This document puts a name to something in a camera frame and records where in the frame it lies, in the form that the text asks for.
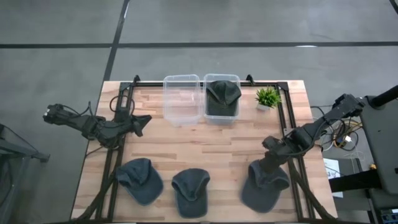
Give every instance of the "white pot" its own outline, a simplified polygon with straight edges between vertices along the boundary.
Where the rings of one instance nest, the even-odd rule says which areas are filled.
[[[262,110],[262,111],[267,111],[267,110],[271,109],[271,107],[257,104],[257,109]]]

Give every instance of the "concrete floor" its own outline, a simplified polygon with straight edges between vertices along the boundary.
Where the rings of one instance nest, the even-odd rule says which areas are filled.
[[[0,44],[111,43],[122,3],[0,0]],[[398,41],[397,23],[388,0],[132,0],[120,42]],[[43,122],[42,114],[52,103],[78,111],[88,101],[95,106],[109,52],[0,49],[0,123],[51,154],[48,164],[31,163],[16,207],[18,222],[68,220],[87,140]],[[396,58],[398,47],[119,49],[110,80],[210,72],[302,79],[312,105],[330,105],[342,93],[372,95],[396,85]],[[367,167],[364,137],[358,147]]]

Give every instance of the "plastic container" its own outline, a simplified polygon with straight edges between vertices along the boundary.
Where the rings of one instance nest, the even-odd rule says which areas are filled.
[[[209,85],[213,81],[218,80],[228,80],[235,83],[239,89],[241,88],[241,80],[237,75],[225,75],[225,74],[207,74],[203,80],[203,93],[204,93],[204,105],[203,105],[203,112],[206,118],[206,122],[209,124],[216,124],[216,125],[230,125],[232,124],[239,116],[239,104],[240,98],[238,99],[238,105],[236,108],[235,116],[212,116],[207,114],[207,101],[206,101],[206,86]]]
[[[201,118],[197,75],[171,75],[163,80],[163,116],[174,126],[195,125]]]

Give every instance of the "potted plant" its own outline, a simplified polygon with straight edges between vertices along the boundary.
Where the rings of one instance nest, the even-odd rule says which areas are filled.
[[[262,88],[257,90],[256,100],[259,102],[257,109],[263,111],[269,110],[281,102],[280,96],[274,88],[267,88],[266,90]]]

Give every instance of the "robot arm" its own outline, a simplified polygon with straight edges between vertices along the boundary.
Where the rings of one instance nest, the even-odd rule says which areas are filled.
[[[260,160],[260,166],[264,172],[274,172],[291,157],[303,155],[310,150],[322,135],[323,130],[343,118],[358,116],[363,107],[361,100],[353,95],[344,94],[335,101],[331,111],[314,123],[295,128],[282,139],[266,137],[262,145],[268,151],[265,153],[265,158]]]
[[[128,115],[121,122],[107,121],[102,116],[80,115],[64,109],[63,105],[55,104],[47,107],[43,115],[45,122],[56,125],[66,125],[78,131],[87,139],[97,139],[107,148],[118,145],[119,138],[126,133],[135,133],[142,136],[142,129],[152,119],[150,115]]]

